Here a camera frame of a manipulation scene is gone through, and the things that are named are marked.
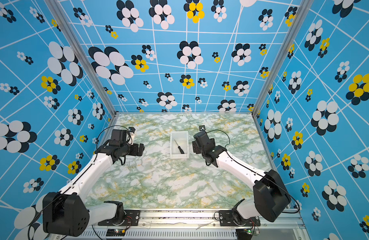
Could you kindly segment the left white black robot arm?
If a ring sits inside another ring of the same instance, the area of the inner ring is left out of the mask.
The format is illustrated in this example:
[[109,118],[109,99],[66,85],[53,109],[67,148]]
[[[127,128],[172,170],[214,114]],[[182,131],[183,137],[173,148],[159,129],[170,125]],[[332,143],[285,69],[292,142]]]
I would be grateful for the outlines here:
[[135,128],[117,126],[111,137],[92,156],[89,163],[58,192],[42,200],[42,224],[52,240],[78,237],[87,227],[102,221],[119,226],[127,220],[123,203],[106,201],[87,208],[84,201],[92,187],[115,162],[125,164],[126,156],[141,157],[143,144],[134,142]]

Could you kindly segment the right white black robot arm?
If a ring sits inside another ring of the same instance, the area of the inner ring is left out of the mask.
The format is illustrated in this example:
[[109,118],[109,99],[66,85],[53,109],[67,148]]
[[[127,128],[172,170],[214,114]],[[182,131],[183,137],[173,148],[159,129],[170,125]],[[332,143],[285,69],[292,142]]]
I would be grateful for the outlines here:
[[291,202],[292,198],[276,171],[266,172],[243,162],[225,147],[216,145],[205,131],[195,134],[192,144],[194,153],[202,155],[206,165],[233,174],[252,189],[252,200],[243,199],[232,208],[232,216],[238,225],[245,224],[252,217],[274,222]]

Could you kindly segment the black handled screwdriver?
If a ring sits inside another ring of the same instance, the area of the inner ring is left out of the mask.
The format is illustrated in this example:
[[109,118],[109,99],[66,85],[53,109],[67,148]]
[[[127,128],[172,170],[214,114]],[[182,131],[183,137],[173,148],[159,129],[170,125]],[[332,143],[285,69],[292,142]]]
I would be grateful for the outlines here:
[[184,155],[185,154],[185,151],[182,149],[182,147],[177,143],[177,141],[176,140],[174,140],[174,143],[176,144],[176,146],[177,146],[177,148],[178,148],[178,150],[179,150],[179,152],[180,152],[180,154],[181,155]]

